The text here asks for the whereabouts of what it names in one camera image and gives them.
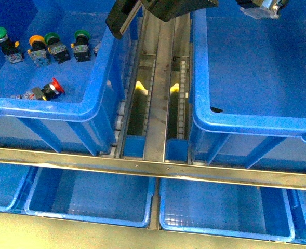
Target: empty blue bin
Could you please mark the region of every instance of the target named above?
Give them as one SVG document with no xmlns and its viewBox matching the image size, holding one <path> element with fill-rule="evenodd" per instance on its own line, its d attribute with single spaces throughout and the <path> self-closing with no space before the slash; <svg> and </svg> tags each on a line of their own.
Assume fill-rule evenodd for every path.
<svg viewBox="0 0 306 249">
<path fill-rule="evenodd" d="M 306 191 L 288 190 L 288 195 L 295 224 L 295 242 L 306 244 Z"/>
<path fill-rule="evenodd" d="M 193 46 L 193 160 L 306 171 L 306 4 L 255 20 L 220 0 L 194 13 Z"/>
<path fill-rule="evenodd" d="M 0 212 L 20 212 L 35 174 L 35 167 L 0 163 Z"/>
<path fill-rule="evenodd" d="M 259 240 L 295 237 L 286 190 L 161 180 L 162 228 Z"/>
<path fill-rule="evenodd" d="M 155 180 L 40 168 L 25 204 L 29 215 L 147 227 Z"/>
<path fill-rule="evenodd" d="M 19 41 L 25 61 L 10 64 L 0 49 L 0 146 L 107 153 L 115 142 L 114 120 L 118 103 L 124 96 L 128 68 L 138 27 L 118 41 L 108 30 L 105 19 L 115 1 L 8 0 L 0 2 L 0 26 Z M 71 43 L 74 32 L 85 29 L 91 34 L 90 46 L 101 47 L 91 61 L 77 63 Z M 32 35 L 59 34 L 71 60 L 37 68 L 26 51 Z M 57 78 L 66 94 L 52 101 L 11 99 L 34 87 L 43 87 Z"/>
</svg>

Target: blue storage crate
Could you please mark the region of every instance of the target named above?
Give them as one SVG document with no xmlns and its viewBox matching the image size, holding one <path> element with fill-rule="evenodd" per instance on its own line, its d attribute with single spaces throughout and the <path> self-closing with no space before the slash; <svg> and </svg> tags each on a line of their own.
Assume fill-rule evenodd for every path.
<svg viewBox="0 0 306 249">
<path fill-rule="evenodd" d="M 220 0 L 194 13 L 193 46 L 192 158 L 306 171 L 306 4 L 255 20 Z"/>
<path fill-rule="evenodd" d="M 37 168 L 0 163 L 0 212 L 20 212 Z"/>
<path fill-rule="evenodd" d="M 169 140 L 166 155 L 186 160 L 184 140 Z M 295 237 L 284 189 L 162 179 L 160 195 L 165 230 L 284 242 Z"/>
<path fill-rule="evenodd" d="M 138 31 L 134 22 L 123 39 L 114 39 L 105 19 L 115 1 L 8 0 L 0 2 L 0 26 L 19 41 L 25 52 L 32 35 L 56 32 L 67 46 L 71 60 L 37 68 L 25 52 L 25 61 L 5 61 L 0 49 L 0 146 L 53 149 L 57 152 L 107 153 L 115 142 L 114 120 L 124 96 L 131 50 Z M 77 63 L 70 44 L 74 32 L 85 29 L 90 45 L 101 47 L 91 61 Z M 43 87 L 55 77 L 66 94 L 52 101 L 10 99 L 33 87 Z"/>
<path fill-rule="evenodd" d="M 288 195 L 295 224 L 294 242 L 306 244 L 306 191 L 288 190 Z"/>
<path fill-rule="evenodd" d="M 149 177 L 40 168 L 25 212 L 36 216 L 147 227 L 154 189 L 155 179 Z"/>
</svg>

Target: stainless steel frame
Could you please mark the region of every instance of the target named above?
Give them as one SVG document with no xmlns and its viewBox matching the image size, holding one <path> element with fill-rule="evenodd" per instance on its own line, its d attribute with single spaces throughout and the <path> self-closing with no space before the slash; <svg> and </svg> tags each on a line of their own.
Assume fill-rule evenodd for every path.
<svg viewBox="0 0 306 249">
<path fill-rule="evenodd" d="M 143 26 L 146 26 L 148 16 L 145 15 Z M 225 168 L 221 165 L 201 166 L 165 161 L 164 151 L 171 70 L 168 61 L 172 56 L 174 39 L 174 35 L 169 32 L 174 31 L 174 21 L 161 24 L 144 160 L 142 158 L 122 158 L 123 141 L 128 122 L 128 120 L 125 120 L 115 155 L 116 158 L 0 148 L 0 163 L 306 190 L 306 174 Z M 138 64 L 138 58 L 139 55 L 136 57 L 136 64 Z M 132 79 L 131 82 L 130 96 L 133 93 L 135 79 Z M 129 117 L 130 109 L 130 105 L 127 104 L 125 117 Z M 151 224 L 148 229 L 0 213 L 0 248 L 301 249 L 306 248 L 306 246 L 161 231 L 159 227 L 158 188 L 156 188 L 152 203 Z"/>
</svg>

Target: metal rail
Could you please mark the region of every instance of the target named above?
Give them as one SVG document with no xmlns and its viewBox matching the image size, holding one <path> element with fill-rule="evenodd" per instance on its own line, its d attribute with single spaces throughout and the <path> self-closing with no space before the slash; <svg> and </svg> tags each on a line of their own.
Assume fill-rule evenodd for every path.
<svg viewBox="0 0 306 249">
<path fill-rule="evenodd" d="M 306 174 L 0 148 L 0 163 L 306 190 Z"/>
<path fill-rule="evenodd" d="M 134 59 L 133 72 L 131 73 L 131 79 L 130 79 L 129 89 L 128 89 L 129 92 L 128 92 L 127 101 L 126 101 L 126 105 L 125 105 L 124 121 L 123 121 L 123 124 L 122 124 L 121 133 L 119 135 L 118 146 L 117 146 L 117 151 L 116 151 L 115 158 L 120 158 L 121 157 L 121 155 L 123 153 L 124 145 L 125 145 L 128 122 L 129 122 L 130 112 L 131 112 L 131 108 L 132 108 L 131 101 L 133 99 L 134 88 L 135 88 L 135 85 L 136 85 L 136 75 L 137 75 L 138 69 L 139 69 L 140 52 L 142 50 L 144 37 L 146 35 L 149 16 L 150 15 L 144 15 L 143 20 L 142 20 L 142 28 L 141 28 L 138 47 L 137 47 L 136 55 L 135 55 L 135 59 Z"/>
<path fill-rule="evenodd" d="M 147 161 L 164 162 L 167 142 L 172 48 L 174 45 L 175 20 L 161 22 L 157 45 L 155 75 L 149 107 L 146 143 L 143 158 Z M 159 230 L 159 179 L 153 196 L 150 229 Z"/>
</svg>

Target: blue plastic bin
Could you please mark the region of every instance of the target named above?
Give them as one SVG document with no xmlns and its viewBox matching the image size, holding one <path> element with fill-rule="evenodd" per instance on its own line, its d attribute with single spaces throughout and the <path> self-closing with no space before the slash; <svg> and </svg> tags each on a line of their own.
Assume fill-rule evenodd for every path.
<svg viewBox="0 0 306 249">
<path fill-rule="evenodd" d="M 185 140 L 169 140 L 166 155 L 186 160 Z M 284 242 L 295 237 L 284 189 L 162 179 L 160 195 L 165 230 Z"/>
<path fill-rule="evenodd" d="M 37 168 L 0 163 L 0 212 L 20 212 Z"/>
<path fill-rule="evenodd" d="M 114 39 L 105 19 L 115 1 L 8 0 L 0 2 L 0 26 L 19 41 L 25 61 L 14 65 L 0 50 L 0 146 L 107 153 L 115 142 L 114 120 L 124 96 L 130 54 L 138 37 L 134 22 L 123 39 Z M 90 45 L 101 47 L 91 61 L 77 63 L 71 43 L 74 32 L 85 29 Z M 71 60 L 37 68 L 26 54 L 32 35 L 56 32 L 70 51 Z M 52 101 L 10 99 L 33 87 L 43 87 L 55 77 L 66 94 Z"/>
<path fill-rule="evenodd" d="M 295 242 L 306 244 L 306 191 L 288 190 L 288 195 L 295 224 Z"/>
<path fill-rule="evenodd" d="M 306 171 L 304 1 L 255 20 L 220 0 L 194 13 L 193 46 L 192 158 Z"/>
<path fill-rule="evenodd" d="M 128 152 L 133 154 L 134 150 L 137 148 L 128 149 Z M 36 216 L 147 227 L 154 189 L 155 179 L 149 177 L 40 168 L 25 212 Z"/>
</svg>

